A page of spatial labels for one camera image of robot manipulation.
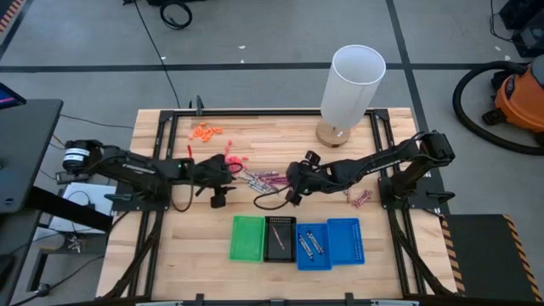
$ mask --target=wooden tabletop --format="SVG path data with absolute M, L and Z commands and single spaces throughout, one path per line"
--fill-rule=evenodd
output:
M 152 155 L 159 112 L 139 111 L 130 147 L 132 152 Z M 416 132 L 410 109 L 389 109 L 389 115 L 396 143 Z M 230 154 L 249 157 L 246 164 L 250 170 L 284 173 L 289 162 L 301 161 L 307 150 L 321 155 L 322 162 L 360 159 L 376 152 L 368 116 L 352 129 L 348 143 L 336 149 L 327 148 L 316 139 L 315 126 L 319 120 L 318 116 L 182 117 L 178 122 L 173 157 L 186 157 L 186 146 L 191 145 L 195 161 L 199 162 L 223 153 L 228 140 L 232 140 Z M 188 140 L 187 136 L 199 122 L 221 127 L 224 133 L 214 135 L 207 143 Z M 167 142 L 168 127 L 163 146 Z M 385 138 L 383 127 L 380 129 Z M 189 211 L 180 213 L 170 209 L 162 225 L 152 298 L 193 300 L 197 293 L 204 293 L 205 299 L 214 300 L 342 299 L 345 292 L 352 292 L 355 298 L 400 298 L 391 232 L 386 211 L 380 204 L 377 178 L 378 173 L 365 176 L 351 188 L 352 197 L 363 190 L 373 192 L 371 199 L 358 209 L 346 203 L 346 195 L 337 192 L 305 196 L 299 207 L 288 205 L 277 211 L 263 211 L 252 204 L 258 194 L 240 180 L 233 183 L 238 189 L 229 192 L 224 208 L 211 209 L 209 200 L 213 192 L 206 190 L 194 198 Z M 173 199 L 179 207 L 185 206 L 188 194 L 188 186 L 173 188 Z M 263 202 L 273 206 L 282 203 L 282 199 L 283 196 L 269 196 Z M 308 272 L 298 271 L 294 263 L 229 261 L 235 215 L 293 216 L 299 223 L 359 218 L 365 264 Z M 140 216 L 140 212 L 129 213 L 111 233 L 97 296 L 108 292 L 132 261 Z M 422 259 L 444 286 L 456 292 L 438 218 L 417 210 L 411 211 L 411 217 Z M 415 292 L 413 271 L 406 255 L 405 261 L 411 290 Z M 143 267 L 139 293 L 143 291 L 147 263 Z

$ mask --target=concrete floor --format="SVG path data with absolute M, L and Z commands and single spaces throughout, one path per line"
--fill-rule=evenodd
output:
M 495 0 L 495 10 L 505 2 Z M 182 106 L 197 94 L 206 107 L 319 106 L 327 69 L 233 70 L 210 64 L 330 62 L 335 50 L 353 43 L 375 48 L 389 64 L 471 64 L 506 57 L 523 61 L 513 45 L 489 33 L 488 0 L 208 0 L 189 4 L 195 18 L 184 31 L 167 29 L 158 8 L 139 3 L 166 64 L 179 65 L 170 76 Z M 28 0 L 26 5 L 27 14 L 0 58 L 0 78 L 15 91 L 28 99 L 62 99 L 66 115 L 123 125 L 133 124 L 137 109 L 175 107 L 164 73 L 147 66 L 160 62 L 133 5 L 122 6 L 121 0 Z M 396 30 L 392 7 L 399 21 Z M 500 20 L 496 27 L 507 33 Z M 397 45 L 400 35 L 408 54 L 404 58 Z M 119 65 L 130 65 L 131 71 L 119 72 Z M 55 72 L 39 72 L 43 66 Z M 80 72 L 67 72 L 76 68 Z M 457 70 L 435 68 L 414 66 L 412 79 L 401 69 L 389 70 L 372 106 L 412 107 L 420 126 L 426 123 L 447 134 L 457 155 L 441 171 L 445 188 L 457 193 L 450 210 L 510 214 L 536 279 L 544 280 L 544 231 L 539 225 L 544 168 L 538 167 L 544 159 L 496 148 L 459 125 L 451 95 L 466 71 L 460 65 L 450 67 Z M 475 80 L 463 96 L 475 118 L 490 107 L 488 79 Z M 508 128 L 496 131 L 527 138 Z M 128 147 L 131 137 L 128 130 L 64 118 L 56 134 L 121 147 Z M 50 148 L 42 169 L 52 174 L 61 162 L 62 153 Z M 59 188 L 41 174 L 36 185 L 54 192 Z M 71 257 L 70 266 L 65 260 L 51 260 L 44 280 L 55 282 L 88 258 Z M 29 305 L 92 299 L 99 271 L 86 269 L 50 297 Z M 20 285 L 14 301 L 28 295 Z

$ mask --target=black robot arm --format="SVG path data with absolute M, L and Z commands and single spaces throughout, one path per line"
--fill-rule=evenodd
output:
M 213 188 L 216 192 L 212 198 L 214 208 L 224 206 L 224 195 L 234 189 L 222 187 L 234 179 L 222 154 L 195 164 L 192 158 L 157 160 L 114 145 L 103 145 L 97 140 L 74 140 L 66 143 L 62 166 L 75 175 L 100 174 L 124 183 L 127 186 L 118 188 L 116 195 L 108 198 L 133 202 L 135 207 L 147 205 L 150 210 L 169 207 L 172 185 Z
M 287 169 L 287 181 L 292 190 L 287 193 L 286 200 L 298 205 L 302 200 L 300 195 L 346 190 L 367 174 L 401 162 L 411 162 L 405 171 L 391 178 L 395 195 L 402 197 L 415 189 L 417 180 L 426 172 L 434 167 L 447 166 L 454 158 L 448 139 L 436 131 L 417 133 L 396 146 L 356 161 L 346 159 L 320 165 L 320 157 L 308 151 L 305 160 L 292 162 Z

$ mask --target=desk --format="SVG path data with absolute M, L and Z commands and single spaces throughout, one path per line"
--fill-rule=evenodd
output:
M 410 109 L 388 109 L 388 113 L 396 143 L 416 132 Z M 139 111 L 131 151 L 153 155 L 159 114 L 159 110 Z M 230 154 L 248 156 L 249 169 L 284 173 L 288 163 L 302 160 L 307 150 L 316 151 L 323 162 L 359 159 L 376 152 L 369 116 L 352 129 L 348 143 L 336 149 L 327 148 L 316 139 L 315 125 L 319 120 L 319 116 L 206 116 L 206 112 L 204 116 L 182 116 L 176 128 L 173 158 L 187 156 L 186 146 L 191 145 L 195 161 L 199 162 L 224 152 L 231 139 Z M 199 139 L 188 140 L 187 136 L 199 122 L 221 127 L 224 133 L 214 135 L 207 143 Z M 385 139 L 383 129 L 380 127 L 380 134 Z M 167 139 L 168 132 L 165 131 L 161 158 L 166 155 Z M 227 195 L 227 207 L 211 209 L 209 198 L 213 193 L 205 190 L 194 198 L 188 212 L 170 209 L 164 214 L 162 223 L 152 300 L 194 300 L 197 293 L 204 293 L 206 300 L 342 299 L 345 292 L 352 292 L 355 298 L 401 298 L 388 215 L 382 209 L 377 190 L 378 177 L 378 173 L 373 173 L 352 187 L 352 195 L 362 190 L 373 192 L 370 201 L 359 209 L 347 204 L 346 196 L 339 192 L 316 193 L 304 197 L 300 207 L 289 205 L 266 212 L 252 204 L 257 194 L 243 181 L 233 183 L 238 189 Z M 188 186 L 176 186 L 173 200 L 183 207 L 188 193 Z M 271 196 L 263 201 L 269 201 L 273 206 L 282 199 Z M 366 263 L 335 266 L 326 272 L 302 272 L 297 270 L 296 264 L 289 263 L 231 262 L 230 231 L 235 215 L 294 216 L 299 223 L 359 218 Z M 133 259 L 140 216 L 140 212 L 129 213 L 110 234 L 97 296 L 113 287 Z M 442 284 L 455 292 L 456 284 L 439 219 L 416 210 L 411 211 L 411 219 L 422 259 Z M 414 274 L 407 256 L 405 261 L 410 287 L 415 292 Z M 138 294 L 143 292 L 145 267 L 147 264 L 140 270 Z
M 62 105 L 58 99 L 33 99 L 0 110 L 0 254 L 14 256 L 0 306 L 10 304 L 41 212 L 101 230 L 111 226 L 110 216 L 33 186 Z

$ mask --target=orange object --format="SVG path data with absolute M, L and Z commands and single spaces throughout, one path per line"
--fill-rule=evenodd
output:
M 522 76 L 514 74 L 507 78 L 495 98 L 495 107 L 504 113 L 507 122 L 536 133 L 544 132 L 542 71 L 544 57 L 541 56 Z

